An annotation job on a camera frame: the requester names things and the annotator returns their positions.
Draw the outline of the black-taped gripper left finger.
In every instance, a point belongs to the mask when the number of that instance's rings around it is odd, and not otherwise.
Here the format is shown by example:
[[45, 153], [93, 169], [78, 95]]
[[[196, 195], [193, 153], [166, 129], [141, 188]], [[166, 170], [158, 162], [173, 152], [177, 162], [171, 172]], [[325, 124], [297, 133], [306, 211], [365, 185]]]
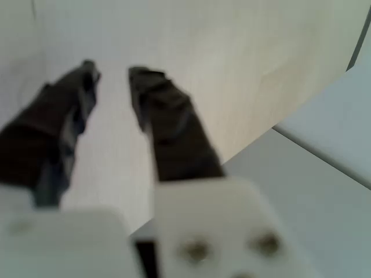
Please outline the black-taped gripper left finger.
[[1, 130], [1, 192], [38, 208], [59, 207], [70, 187], [78, 139], [97, 103], [100, 72], [84, 60], [37, 96]]

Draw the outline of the black-taped gripper right finger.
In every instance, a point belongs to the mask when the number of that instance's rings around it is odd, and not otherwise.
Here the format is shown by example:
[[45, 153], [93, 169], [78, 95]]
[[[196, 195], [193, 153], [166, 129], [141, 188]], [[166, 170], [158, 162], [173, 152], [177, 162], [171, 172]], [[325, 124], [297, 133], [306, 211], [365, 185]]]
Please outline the black-taped gripper right finger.
[[147, 67], [128, 81], [155, 170], [154, 234], [136, 240], [145, 277], [307, 277], [258, 187], [226, 175], [188, 94]]

